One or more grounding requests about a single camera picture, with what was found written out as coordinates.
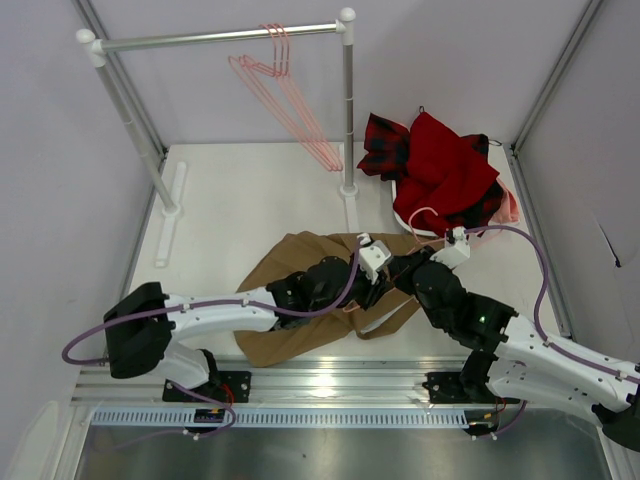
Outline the tan pleated skirt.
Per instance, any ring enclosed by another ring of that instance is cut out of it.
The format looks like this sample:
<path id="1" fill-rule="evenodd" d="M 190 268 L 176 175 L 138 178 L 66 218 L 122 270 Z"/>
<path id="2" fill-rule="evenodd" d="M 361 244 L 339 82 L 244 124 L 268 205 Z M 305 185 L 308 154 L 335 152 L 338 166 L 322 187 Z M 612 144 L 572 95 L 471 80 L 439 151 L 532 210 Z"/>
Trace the tan pleated skirt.
<path id="1" fill-rule="evenodd" d="M 238 290 L 265 287 L 311 267 L 326 256 L 345 260 L 355 244 L 356 236 L 349 233 L 287 234 L 256 264 Z M 249 363 L 269 367 L 334 343 L 350 333 L 367 343 L 393 335 L 419 310 L 417 300 L 395 289 L 367 311 L 339 309 L 291 330 L 236 331 L 234 339 Z"/>

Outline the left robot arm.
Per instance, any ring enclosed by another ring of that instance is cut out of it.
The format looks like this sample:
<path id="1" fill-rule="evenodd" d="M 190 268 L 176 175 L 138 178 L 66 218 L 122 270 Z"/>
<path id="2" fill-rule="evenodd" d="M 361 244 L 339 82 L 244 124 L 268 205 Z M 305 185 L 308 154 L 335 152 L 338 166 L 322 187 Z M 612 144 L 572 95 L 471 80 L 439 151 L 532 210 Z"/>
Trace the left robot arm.
<path id="1" fill-rule="evenodd" d="M 374 305 L 389 289 L 390 256 L 363 249 L 358 258 L 323 258 L 265 287 L 227 297 L 168 294 L 160 283 L 136 288 L 104 316 L 115 379 L 159 376 L 194 390 L 219 381 L 215 358 L 184 340 L 222 331 L 293 330 L 356 302 Z"/>

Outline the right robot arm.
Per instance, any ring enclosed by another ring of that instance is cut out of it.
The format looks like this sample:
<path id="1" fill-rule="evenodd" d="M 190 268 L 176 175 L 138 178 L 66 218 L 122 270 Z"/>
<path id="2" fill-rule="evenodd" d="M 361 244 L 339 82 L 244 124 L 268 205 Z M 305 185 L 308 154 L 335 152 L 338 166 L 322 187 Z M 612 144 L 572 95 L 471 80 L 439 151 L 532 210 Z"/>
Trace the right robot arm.
<path id="1" fill-rule="evenodd" d="M 459 382 L 473 402 L 518 399 L 580 417 L 639 449 L 639 367 L 557 335 L 490 297 L 467 291 L 425 248 L 394 258 L 393 284 L 413 296 L 431 325 L 470 349 Z"/>

